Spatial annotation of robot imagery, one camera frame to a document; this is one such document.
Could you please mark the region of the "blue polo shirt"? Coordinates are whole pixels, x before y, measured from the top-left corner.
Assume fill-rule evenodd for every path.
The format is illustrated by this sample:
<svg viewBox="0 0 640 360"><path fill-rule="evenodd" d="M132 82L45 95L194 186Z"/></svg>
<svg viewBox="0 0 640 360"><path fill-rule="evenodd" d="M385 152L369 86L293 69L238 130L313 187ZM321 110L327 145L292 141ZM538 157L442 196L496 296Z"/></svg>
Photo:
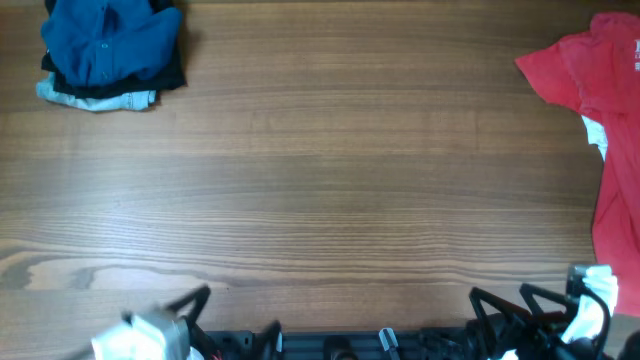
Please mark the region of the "blue polo shirt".
<svg viewBox="0 0 640 360"><path fill-rule="evenodd" d="M182 13L155 11L147 0L60 0L41 36L72 86L153 78L171 60Z"/></svg>

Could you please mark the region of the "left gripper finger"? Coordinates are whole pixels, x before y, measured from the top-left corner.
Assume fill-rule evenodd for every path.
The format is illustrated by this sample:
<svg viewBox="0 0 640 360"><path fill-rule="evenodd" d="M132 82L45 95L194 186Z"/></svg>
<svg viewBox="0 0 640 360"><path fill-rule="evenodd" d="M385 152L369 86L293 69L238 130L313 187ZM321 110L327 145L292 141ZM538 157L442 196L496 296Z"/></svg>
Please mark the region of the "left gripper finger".
<svg viewBox="0 0 640 360"><path fill-rule="evenodd" d="M249 359L282 360L282 348L282 326L278 320L275 320L255 337L252 349L249 353Z"/></svg>
<svg viewBox="0 0 640 360"><path fill-rule="evenodd" d="M191 305L191 310L184 315L184 318L187 323L195 323L204 309L210 294L210 287L208 285L202 285L177 300L165 305L164 308L177 314L182 308L187 305Z"/></svg>

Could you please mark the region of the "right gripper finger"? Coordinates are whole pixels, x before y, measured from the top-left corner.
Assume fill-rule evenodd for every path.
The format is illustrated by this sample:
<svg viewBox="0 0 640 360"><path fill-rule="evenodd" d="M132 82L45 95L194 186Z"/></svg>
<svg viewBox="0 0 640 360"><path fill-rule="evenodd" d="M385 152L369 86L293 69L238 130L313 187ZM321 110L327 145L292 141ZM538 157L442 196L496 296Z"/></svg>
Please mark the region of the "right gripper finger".
<svg viewBox="0 0 640 360"><path fill-rule="evenodd" d="M528 306L532 317L544 324L568 325L577 315L578 303L567 295L562 295L528 283L521 285L519 293ZM544 310L538 302L539 299L559 305L563 310Z"/></svg>
<svg viewBox="0 0 640 360"><path fill-rule="evenodd" d="M517 347L529 311L478 287L471 290L469 299L477 317L482 353L488 359L501 359Z"/></svg>

